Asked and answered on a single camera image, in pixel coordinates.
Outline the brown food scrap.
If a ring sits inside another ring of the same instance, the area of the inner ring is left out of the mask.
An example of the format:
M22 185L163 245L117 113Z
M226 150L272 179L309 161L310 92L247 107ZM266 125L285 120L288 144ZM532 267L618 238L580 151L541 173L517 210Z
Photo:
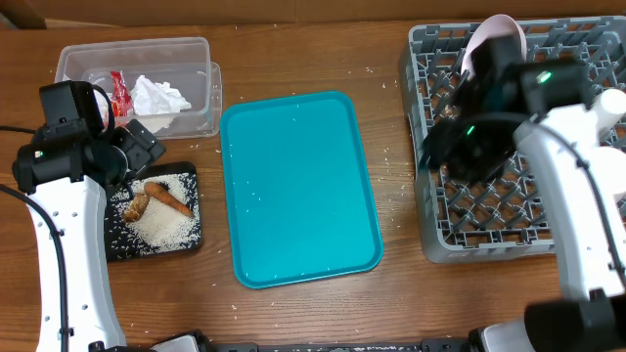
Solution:
M130 205L122 214L125 223L137 222L141 219L148 207L150 197L145 194L135 194Z

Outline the white napkin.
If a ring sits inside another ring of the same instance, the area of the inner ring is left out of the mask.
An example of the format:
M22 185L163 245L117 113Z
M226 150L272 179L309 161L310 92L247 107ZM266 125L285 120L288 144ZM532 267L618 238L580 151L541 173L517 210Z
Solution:
M152 134L168 128L173 117L167 116L181 111L187 111L192 105L181 95L180 91L172 88L169 82L152 82L145 75L140 75L132 89L128 89L131 96L134 112L125 117L137 118ZM109 104L112 93L104 95L94 91L96 102L105 125L109 121ZM123 126L125 122L115 117L116 125Z

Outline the pink white bowl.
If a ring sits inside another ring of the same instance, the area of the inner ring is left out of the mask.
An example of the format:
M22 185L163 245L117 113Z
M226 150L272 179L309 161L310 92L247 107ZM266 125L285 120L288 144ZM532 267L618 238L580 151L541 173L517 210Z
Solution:
M526 59L526 36L521 26L517 23L516 20L508 15L494 15L482 22L469 39L469 43L462 60L461 74L467 73L469 75L468 79L472 80L475 77L475 71L473 63L471 61L471 53L485 40L492 37L500 37L506 35L513 35L516 38L519 44L521 56Z

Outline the pale green bowl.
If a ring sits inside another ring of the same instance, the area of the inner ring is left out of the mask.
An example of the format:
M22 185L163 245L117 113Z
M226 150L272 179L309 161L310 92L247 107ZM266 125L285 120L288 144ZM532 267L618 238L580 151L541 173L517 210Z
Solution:
M591 150L594 177L616 202L625 199L625 157L624 152L613 147L595 147Z

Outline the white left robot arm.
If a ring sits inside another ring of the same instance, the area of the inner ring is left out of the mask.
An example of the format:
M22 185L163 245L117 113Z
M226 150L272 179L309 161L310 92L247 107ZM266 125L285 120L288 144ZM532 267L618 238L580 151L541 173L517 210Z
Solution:
M35 230L40 351L125 351L104 240L108 199L165 152L138 120L100 139L78 121L43 127L14 163Z

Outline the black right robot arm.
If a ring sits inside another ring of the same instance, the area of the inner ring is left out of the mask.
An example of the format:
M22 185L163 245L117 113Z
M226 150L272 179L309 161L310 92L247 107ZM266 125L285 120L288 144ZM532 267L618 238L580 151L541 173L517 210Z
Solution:
M618 202L625 155L601 144L625 112L625 95L593 96L572 58L527 62L516 35L483 40L473 76L454 98L459 115L435 124L419 167L445 167L471 184L495 179L521 153L556 246L562 296L508 323L474 330L469 351L610 351L625 345L625 228Z

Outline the white paper cup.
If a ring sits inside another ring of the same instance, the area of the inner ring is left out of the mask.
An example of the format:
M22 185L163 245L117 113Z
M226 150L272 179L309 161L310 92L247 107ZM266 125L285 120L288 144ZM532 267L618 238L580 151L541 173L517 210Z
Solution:
M600 140L625 115L625 111L625 93L618 89L607 89L594 99L591 113L596 119L595 128Z

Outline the orange carrot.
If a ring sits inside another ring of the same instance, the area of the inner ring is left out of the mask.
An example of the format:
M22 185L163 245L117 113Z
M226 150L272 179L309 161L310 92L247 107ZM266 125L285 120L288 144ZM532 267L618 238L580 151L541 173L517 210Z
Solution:
M156 182L146 182L144 191L150 198L155 198L159 202L171 207L189 218L194 218L194 212L184 203L174 197L168 190Z

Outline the pile of rice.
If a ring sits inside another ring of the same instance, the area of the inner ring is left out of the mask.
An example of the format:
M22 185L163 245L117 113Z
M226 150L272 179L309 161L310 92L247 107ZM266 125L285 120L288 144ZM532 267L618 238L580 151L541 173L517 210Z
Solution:
M170 173L136 180L109 198L107 260L196 249L202 241L197 175Z

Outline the red snack wrapper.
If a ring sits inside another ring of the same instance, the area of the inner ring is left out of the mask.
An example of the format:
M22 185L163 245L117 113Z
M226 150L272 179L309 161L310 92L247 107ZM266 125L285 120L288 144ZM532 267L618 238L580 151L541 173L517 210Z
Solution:
M112 71L113 92L110 97L112 103L112 111L115 117L125 117L131 115L133 104L129 91L125 85L125 81L121 71Z

